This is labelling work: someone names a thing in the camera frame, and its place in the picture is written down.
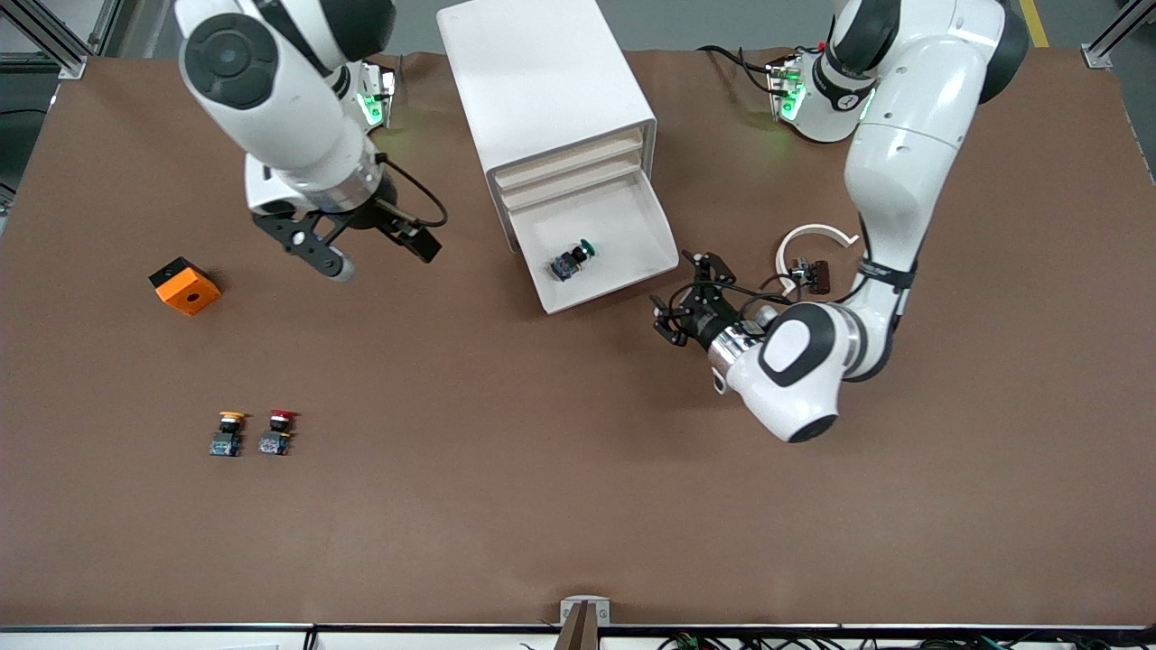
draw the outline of orange cube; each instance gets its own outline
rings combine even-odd
[[[186,316],[193,316],[221,296],[221,289],[183,257],[148,279],[164,304]]]

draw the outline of white robot link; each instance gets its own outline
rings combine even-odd
[[[778,315],[764,308],[751,323],[722,297],[735,282],[725,264],[686,253],[695,280],[670,301],[653,298],[655,330],[674,345],[698,341],[716,390],[742,396],[787,442],[827,431],[840,382],[868,379],[887,363],[932,212],[976,109],[1003,90],[1028,50],[1022,19],[998,0],[836,5],[825,50],[769,76],[776,111],[803,136],[854,133],[844,180],[867,252],[850,295]]]
[[[442,217],[398,209],[385,167],[413,178],[377,152],[339,98],[350,91],[347,62],[361,66],[385,49],[392,0],[177,0],[175,9],[185,36],[181,77],[246,152],[245,195],[258,227],[336,281],[354,273],[333,246],[346,229],[377,229],[433,259],[442,245],[428,229],[445,223],[444,206],[414,182]],[[323,217],[333,222],[324,234]]]

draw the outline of brown table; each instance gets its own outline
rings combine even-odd
[[[702,53],[631,53],[680,245],[740,279],[791,228],[857,230],[808,143]],[[333,285],[249,220],[242,153],[172,61],[61,86],[0,239],[0,621],[1148,623],[1156,191],[1110,74],[1032,51],[943,192],[889,368],[788,445],[651,330],[677,273],[541,312],[445,59],[379,136],[452,210],[429,266],[378,235]],[[423,210],[402,187],[402,205]],[[855,251],[800,243],[835,263]],[[146,278],[177,256],[194,318]],[[302,415],[207,453],[216,413]]]

